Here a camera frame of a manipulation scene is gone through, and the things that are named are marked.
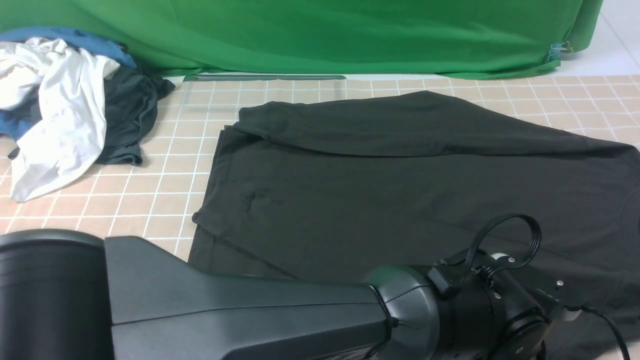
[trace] crumpled clothing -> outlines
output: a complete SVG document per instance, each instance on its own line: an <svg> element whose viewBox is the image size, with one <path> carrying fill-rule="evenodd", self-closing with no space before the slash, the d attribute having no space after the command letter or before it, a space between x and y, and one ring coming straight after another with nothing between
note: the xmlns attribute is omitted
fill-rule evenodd
<svg viewBox="0 0 640 360"><path fill-rule="evenodd" d="M29 82L30 91L38 86L36 79L42 79L42 120L17 141L20 153L12 161L11 198L24 202L58 190L95 162L106 132L104 78L119 66L106 56L76 51L60 39L0 42L2 93L16 94Z"/></svg>

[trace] pile of clothes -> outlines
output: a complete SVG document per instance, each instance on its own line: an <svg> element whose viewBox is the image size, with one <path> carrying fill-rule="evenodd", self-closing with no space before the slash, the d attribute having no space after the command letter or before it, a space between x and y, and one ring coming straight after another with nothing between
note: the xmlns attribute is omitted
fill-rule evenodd
<svg viewBox="0 0 640 360"><path fill-rule="evenodd" d="M141 165L139 142L174 88L108 38L71 28L0 33L0 135L18 145L11 197L58 190L94 163Z"/></svg>

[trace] green fabric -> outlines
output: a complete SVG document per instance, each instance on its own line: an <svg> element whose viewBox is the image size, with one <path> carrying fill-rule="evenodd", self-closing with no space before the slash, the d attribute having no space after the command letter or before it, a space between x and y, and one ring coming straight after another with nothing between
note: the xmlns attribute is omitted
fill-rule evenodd
<svg viewBox="0 0 640 360"><path fill-rule="evenodd" d="M569 36L583 44L590 39L599 1L4 0L0 31L92 31L124 42L132 55L164 74L511 78L558 66L547 60L552 44Z"/></svg>

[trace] white grid line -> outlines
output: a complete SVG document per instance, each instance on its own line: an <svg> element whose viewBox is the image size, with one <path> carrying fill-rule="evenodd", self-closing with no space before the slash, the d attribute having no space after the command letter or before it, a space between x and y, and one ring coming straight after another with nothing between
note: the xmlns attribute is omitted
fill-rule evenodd
<svg viewBox="0 0 640 360"><path fill-rule="evenodd" d="M82 219L84 218L84 214L86 213L86 209L89 206L89 201L91 200L91 196L93 195L93 191L95 190L95 185L98 183L98 180L100 179L100 174L102 173L102 170L104 169L104 166L100 166L100 168L98 169L98 172L96 173L95 176L95 180L93 181L93 184L91 185L91 191L89 192L89 195L86 198L86 201L84 202L84 208L82 209L82 213L80 214L80 217L78 218L78 223L76 224L76 230L80 229L80 223L82 222ZM56 201L53 202L53 206L51 206L51 208L53 208L57 203L58 200L60 200L60 198L58 197L56 199Z"/></svg>
<svg viewBox="0 0 640 360"><path fill-rule="evenodd" d="M582 79L580 79L580 78L579 78L579 80L580 80L580 83L582 83L582 87L584 87L584 91L585 91L587 94L589 94L589 90L587 89L587 87L586 87L586 86L584 86L584 83L582 82ZM595 108L596 108L598 111L600 111L600 108L598 107L598 104L597 104L593 99L591 99L591 103L593 104L593 106L595 106ZM606 117L606 116L603 116L603 118L604 118L604 121L607 123L607 126L609 127L609 131L610 131L610 132L611 132L611 134L613 135L613 138L614 138L616 141L618 141L618 137L616 136L616 132L615 132L615 131L613 131L613 129L611 129L611 124L609 123L609 120L607 119L607 117ZM584 130L584 126L582 125L582 122L580 121L580 118L578 118L578 122L580 123L580 127L582 127L582 128L583 128L583 130Z"/></svg>
<svg viewBox="0 0 640 360"><path fill-rule="evenodd" d="M527 82L529 83L529 86L531 86L531 80L527 79ZM545 111L545 107L542 105L542 101L540 101L540 98L538 97L538 95L536 95L536 92L533 91L533 87L531 87L531 92L533 93L533 96L536 97L536 100L538 101L538 104L540 105L540 108L542 109L542 112L545 114L545 119L547 120L547 125L549 127L553 127L551 126L551 121L549 121L549 115L547 114L547 112Z"/></svg>
<svg viewBox="0 0 640 360"><path fill-rule="evenodd" d="M189 91L191 90L191 88L193 87L193 83L189 83L189 85L187 86L187 89L185 90L184 94L182 95L182 104L184 104L184 102L186 101L186 99L189 97ZM180 106L180 108L178 109L178 120L180 120L180 115L182 114L182 105ZM178 131L178 123L176 121L175 127L173 128L173 136L175 136L176 132ZM173 145L173 138L169 141L169 149L171 149L171 146ZM147 222L145 223L145 229L142 232L142 236L145 236L147 234L147 230L149 228L149 222L151 221L151 216L154 212L154 206L156 205L156 200L158 197L158 193L160 191L160 186L162 185L162 179L164 177L164 172L166 170L166 164L169 162L169 154L166 155L166 157L164 158L164 164L162 166L162 171L160 173L160 180L158 180L158 185L156 187L156 193L154 194L154 198L151 201L151 207L149 209L149 216L147 217Z"/></svg>

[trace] green screen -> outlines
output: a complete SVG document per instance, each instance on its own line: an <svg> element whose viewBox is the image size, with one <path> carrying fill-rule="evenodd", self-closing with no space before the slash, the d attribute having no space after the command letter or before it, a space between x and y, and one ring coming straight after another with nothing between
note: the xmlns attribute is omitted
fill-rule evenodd
<svg viewBox="0 0 640 360"><path fill-rule="evenodd" d="M68 26L119 40L163 74L553 70L588 46L602 0L5 0L0 31Z"/></svg>

